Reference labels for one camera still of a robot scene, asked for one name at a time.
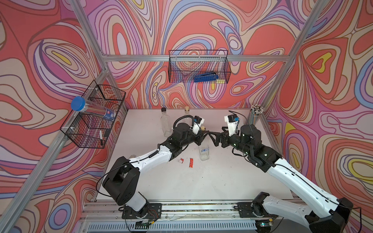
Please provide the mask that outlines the clear bottle blue label cork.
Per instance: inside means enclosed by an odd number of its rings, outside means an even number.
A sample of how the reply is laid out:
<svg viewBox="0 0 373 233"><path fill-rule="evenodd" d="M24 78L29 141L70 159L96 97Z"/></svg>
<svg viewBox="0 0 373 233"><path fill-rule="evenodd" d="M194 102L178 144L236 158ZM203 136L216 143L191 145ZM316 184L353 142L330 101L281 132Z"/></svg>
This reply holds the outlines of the clear bottle blue label cork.
<svg viewBox="0 0 373 233"><path fill-rule="evenodd" d="M209 159L209 135L204 126L201 127L201 133L203 141L199 146L199 154L201 161L206 161Z"/></svg>

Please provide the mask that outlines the clear bottle with black cap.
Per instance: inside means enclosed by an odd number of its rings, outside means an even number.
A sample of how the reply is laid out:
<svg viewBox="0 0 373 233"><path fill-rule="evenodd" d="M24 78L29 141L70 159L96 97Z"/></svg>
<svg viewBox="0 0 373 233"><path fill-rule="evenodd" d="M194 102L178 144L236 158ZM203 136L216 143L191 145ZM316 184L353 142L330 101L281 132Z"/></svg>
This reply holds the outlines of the clear bottle with black cap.
<svg viewBox="0 0 373 233"><path fill-rule="evenodd" d="M167 114L166 107L161 108L161 113L162 113L162 116L161 116L162 131L165 137L169 137L172 135L173 129L171 126L170 116Z"/></svg>

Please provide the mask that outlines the clear bottle red label cork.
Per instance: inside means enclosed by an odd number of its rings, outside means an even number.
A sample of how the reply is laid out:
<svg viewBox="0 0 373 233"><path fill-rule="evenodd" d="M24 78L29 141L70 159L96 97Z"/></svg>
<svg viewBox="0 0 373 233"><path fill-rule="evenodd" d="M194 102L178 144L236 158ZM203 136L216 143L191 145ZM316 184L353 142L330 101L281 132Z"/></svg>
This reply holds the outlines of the clear bottle red label cork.
<svg viewBox="0 0 373 233"><path fill-rule="evenodd" d="M185 110L184 110L184 115L188 116L189 115L189 106L186 106L185 107ZM183 122L188 124L189 126L192 125L192 119L190 117L186 117L183 119Z"/></svg>

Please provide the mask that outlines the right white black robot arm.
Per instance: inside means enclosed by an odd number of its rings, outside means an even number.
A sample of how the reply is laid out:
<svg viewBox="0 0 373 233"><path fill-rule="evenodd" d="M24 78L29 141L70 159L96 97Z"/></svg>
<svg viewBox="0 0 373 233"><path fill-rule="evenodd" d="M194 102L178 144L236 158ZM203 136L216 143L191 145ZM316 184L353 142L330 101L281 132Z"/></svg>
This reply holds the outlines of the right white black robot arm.
<svg viewBox="0 0 373 233"><path fill-rule="evenodd" d="M276 150L263 145L261 131L254 125L243 125L238 134L226 130L209 133L209 136L216 146L231 146L240 151L246 161L276 178L304 202L303 205L295 204L260 192L251 203L237 205L241 215L282 216L313 233L343 232L351 215L352 202L324 191L293 168Z"/></svg>

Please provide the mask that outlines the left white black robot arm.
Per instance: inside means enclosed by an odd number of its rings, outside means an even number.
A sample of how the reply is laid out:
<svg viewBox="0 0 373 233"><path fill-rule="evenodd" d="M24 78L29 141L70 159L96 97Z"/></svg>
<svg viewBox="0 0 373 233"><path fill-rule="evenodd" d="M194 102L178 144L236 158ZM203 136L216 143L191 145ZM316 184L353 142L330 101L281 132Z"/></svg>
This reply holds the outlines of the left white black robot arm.
<svg viewBox="0 0 373 233"><path fill-rule="evenodd" d="M187 124L176 126L171 136L157 148L142 156L126 159L118 158L113 167L102 177L102 187L119 206L126 205L133 211L148 211L149 202L137 191L140 176L153 168L166 164L183 152L188 145L201 145L208 131L195 124L190 129Z"/></svg>

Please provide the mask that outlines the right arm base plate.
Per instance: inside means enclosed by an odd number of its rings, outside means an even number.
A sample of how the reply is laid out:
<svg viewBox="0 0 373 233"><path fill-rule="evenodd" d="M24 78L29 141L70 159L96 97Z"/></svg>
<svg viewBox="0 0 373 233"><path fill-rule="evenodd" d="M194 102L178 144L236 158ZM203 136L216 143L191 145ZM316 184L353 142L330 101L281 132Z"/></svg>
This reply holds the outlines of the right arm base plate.
<svg viewBox="0 0 373 233"><path fill-rule="evenodd" d="M269 214L261 204L253 202L239 202L233 206L234 210L239 212L241 218L273 218L278 215Z"/></svg>

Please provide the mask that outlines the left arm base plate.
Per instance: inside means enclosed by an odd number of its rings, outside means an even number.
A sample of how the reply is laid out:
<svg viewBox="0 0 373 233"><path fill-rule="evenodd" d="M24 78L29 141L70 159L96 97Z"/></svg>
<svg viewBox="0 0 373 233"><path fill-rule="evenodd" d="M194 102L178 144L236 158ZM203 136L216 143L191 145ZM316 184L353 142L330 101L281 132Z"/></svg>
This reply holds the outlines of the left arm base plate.
<svg viewBox="0 0 373 233"><path fill-rule="evenodd" d="M161 218L161 203L146 203L139 211L135 211L129 206L120 207L122 210L122 219L150 219L157 220Z"/></svg>

